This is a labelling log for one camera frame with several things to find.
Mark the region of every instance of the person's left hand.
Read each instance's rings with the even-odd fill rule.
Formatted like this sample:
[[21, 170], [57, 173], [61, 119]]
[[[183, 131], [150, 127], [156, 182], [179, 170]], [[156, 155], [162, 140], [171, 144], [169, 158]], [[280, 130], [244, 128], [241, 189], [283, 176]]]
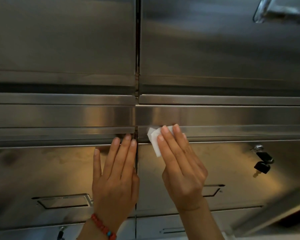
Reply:
[[112, 232], [116, 233], [135, 207], [139, 196], [139, 177], [134, 169], [137, 142], [127, 134], [122, 144], [112, 141], [101, 173], [100, 151], [93, 156], [94, 213]]

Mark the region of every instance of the forearm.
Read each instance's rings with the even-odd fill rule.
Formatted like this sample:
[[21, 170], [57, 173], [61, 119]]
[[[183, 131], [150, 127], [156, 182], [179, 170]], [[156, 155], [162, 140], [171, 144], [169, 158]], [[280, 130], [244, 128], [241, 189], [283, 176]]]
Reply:
[[97, 228], [91, 219], [88, 219], [83, 225], [77, 240], [108, 240], [108, 237]]
[[205, 199], [199, 209], [179, 214], [189, 240], [224, 240]]

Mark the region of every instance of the red bracelet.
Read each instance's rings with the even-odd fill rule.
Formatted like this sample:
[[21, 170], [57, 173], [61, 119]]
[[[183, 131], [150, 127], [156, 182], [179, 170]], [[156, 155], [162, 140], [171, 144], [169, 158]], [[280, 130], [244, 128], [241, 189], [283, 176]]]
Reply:
[[102, 221], [97, 218], [96, 214], [91, 215], [91, 219], [94, 221], [96, 226], [109, 238], [109, 240], [116, 240], [117, 235], [109, 230], [108, 227], [104, 226]]

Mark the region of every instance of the cabinet door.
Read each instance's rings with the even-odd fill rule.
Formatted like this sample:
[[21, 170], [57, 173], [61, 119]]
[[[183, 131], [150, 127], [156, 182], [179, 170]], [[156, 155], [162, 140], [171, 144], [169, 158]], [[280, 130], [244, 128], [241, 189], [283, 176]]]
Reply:
[[0, 0], [0, 83], [134, 86], [135, 0]]
[[[98, 146], [102, 169], [109, 147]], [[0, 229], [86, 221], [94, 148], [0, 149]]]
[[[221, 231], [231, 232], [231, 227], [247, 216], [259, 211], [259, 208], [222, 210], [212, 212]], [[137, 218], [137, 239], [161, 239], [185, 236], [185, 229], [179, 215]]]
[[[63, 238], [66, 240], [76, 240], [83, 224], [65, 225]], [[135, 239], [135, 219], [128, 219], [122, 223], [118, 230], [117, 240]], [[60, 231], [60, 227], [39, 227], [25, 230], [0, 231], [0, 240], [55, 240]]]
[[[255, 178], [254, 166], [261, 159], [251, 149], [259, 143], [275, 162], [267, 174]], [[300, 187], [300, 141], [259, 143], [192, 144], [209, 172], [202, 195], [211, 210], [264, 206]], [[177, 212], [162, 181], [164, 168], [151, 144], [139, 145], [137, 215]]]
[[142, 0], [141, 92], [300, 97], [300, 25], [256, 23], [259, 4]]

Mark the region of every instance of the folded white wipe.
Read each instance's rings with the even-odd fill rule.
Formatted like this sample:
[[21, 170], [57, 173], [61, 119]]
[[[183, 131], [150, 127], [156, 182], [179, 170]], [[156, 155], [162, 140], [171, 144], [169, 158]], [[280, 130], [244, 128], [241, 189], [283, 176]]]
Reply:
[[[171, 131], [172, 135], [174, 136], [174, 133], [172, 131], [172, 127], [173, 126], [168, 126], [168, 129], [169, 131]], [[158, 146], [158, 141], [157, 141], [157, 137], [161, 135], [161, 128], [159, 129], [154, 129], [154, 128], [149, 128], [148, 129], [148, 137], [149, 137], [149, 140], [153, 146], [153, 149], [155, 151], [155, 154], [157, 155], [157, 157], [160, 157], [161, 156], [161, 152], [160, 152], [160, 149], [159, 149], [159, 146]]]

